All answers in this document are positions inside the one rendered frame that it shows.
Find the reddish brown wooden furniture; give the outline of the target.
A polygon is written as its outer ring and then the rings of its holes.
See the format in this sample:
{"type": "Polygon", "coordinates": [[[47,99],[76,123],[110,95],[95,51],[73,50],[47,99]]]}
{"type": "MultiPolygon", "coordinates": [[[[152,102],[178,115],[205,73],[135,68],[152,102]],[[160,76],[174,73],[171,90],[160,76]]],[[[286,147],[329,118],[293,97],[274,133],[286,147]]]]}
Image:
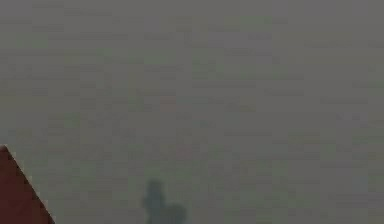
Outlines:
{"type": "Polygon", "coordinates": [[[55,224],[4,145],[0,146],[0,224],[55,224]]]}

